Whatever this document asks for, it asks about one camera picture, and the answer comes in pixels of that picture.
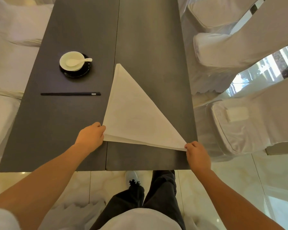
shoe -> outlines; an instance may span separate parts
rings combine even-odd
[[[127,189],[129,188],[131,183],[134,183],[134,184],[138,183],[140,185],[140,183],[138,181],[137,173],[135,171],[126,171],[126,173],[125,173],[125,182],[126,182]]]

white spoon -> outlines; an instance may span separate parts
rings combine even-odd
[[[68,59],[65,63],[67,66],[69,67],[73,67],[76,66],[77,64],[80,64],[82,62],[91,62],[93,59],[92,58],[86,58],[86,59],[82,59],[82,60],[77,60],[77,59]]]

white sneaker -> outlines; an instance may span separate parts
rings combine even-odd
[[[126,182],[127,189],[129,188],[130,182],[132,180],[134,180],[135,183],[138,182],[137,173],[135,171],[126,171],[126,173],[125,173],[125,182]]]

white bowl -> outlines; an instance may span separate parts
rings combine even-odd
[[[67,71],[78,71],[84,65],[84,62],[81,62],[80,64],[77,64],[76,66],[72,66],[72,67],[67,66],[66,61],[69,59],[82,60],[84,59],[84,56],[80,52],[77,52],[77,51],[70,51],[70,52],[65,53],[64,55],[61,56],[61,59],[60,59],[60,66],[62,67],[62,69],[65,69]]]

sleeve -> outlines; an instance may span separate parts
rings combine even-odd
[[[16,217],[4,209],[0,209],[0,230],[20,230]]]

